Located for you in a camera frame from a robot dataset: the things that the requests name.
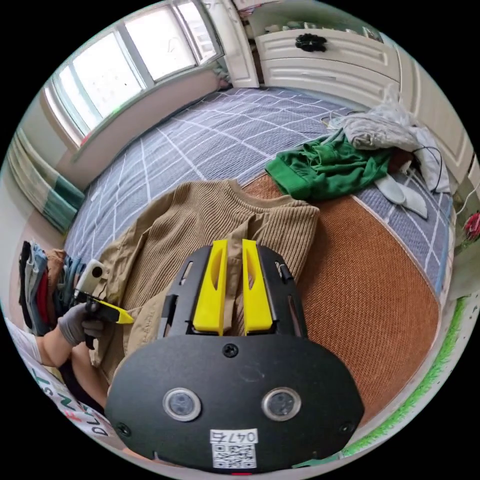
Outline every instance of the sticker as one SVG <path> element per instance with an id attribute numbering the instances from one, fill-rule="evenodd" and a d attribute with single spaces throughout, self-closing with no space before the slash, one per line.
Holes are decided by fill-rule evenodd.
<path id="1" fill-rule="evenodd" d="M 256 428 L 249 430 L 210 430 L 211 455 L 215 469 L 256 469 Z"/>

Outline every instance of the green jacket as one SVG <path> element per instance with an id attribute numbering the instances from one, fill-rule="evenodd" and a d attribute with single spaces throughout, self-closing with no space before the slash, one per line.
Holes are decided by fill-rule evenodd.
<path id="1" fill-rule="evenodd" d="M 297 200 L 331 200 L 358 192 L 387 174 L 392 148 L 357 150 L 343 130 L 283 151 L 265 170 Z"/>

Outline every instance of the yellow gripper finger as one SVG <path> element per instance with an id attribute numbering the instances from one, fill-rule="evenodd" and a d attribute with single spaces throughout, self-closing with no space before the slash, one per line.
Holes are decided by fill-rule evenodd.
<path id="1" fill-rule="evenodd" d="M 243 315 L 245 335 L 267 332 L 273 321 L 257 242 L 242 241 Z"/>
<path id="2" fill-rule="evenodd" d="M 227 240 L 216 240 L 211 247 L 201 284 L 193 328 L 197 332 L 224 334 L 225 290 L 227 286 Z"/>

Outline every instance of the gray glove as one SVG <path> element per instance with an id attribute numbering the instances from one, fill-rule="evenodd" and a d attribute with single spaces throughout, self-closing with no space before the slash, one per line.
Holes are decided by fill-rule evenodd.
<path id="1" fill-rule="evenodd" d="M 86 306 L 86 303 L 79 303 L 58 319 L 58 328 L 72 347 L 76 347 L 84 342 L 85 335 L 96 339 L 102 335 L 103 322 L 91 319 L 91 313 L 87 312 Z M 92 312 L 95 312 L 97 308 L 97 303 L 90 307 Z"/>

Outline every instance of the white camera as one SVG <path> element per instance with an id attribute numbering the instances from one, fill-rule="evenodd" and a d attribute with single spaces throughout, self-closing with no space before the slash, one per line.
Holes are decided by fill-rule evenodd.
<path id="1" fill-rule="evenodd" d="M 76 284 L 76 290 L 85 294 L 93 294 L 104 274 L 105 266 L 98 260 L 90 260 Z"/>

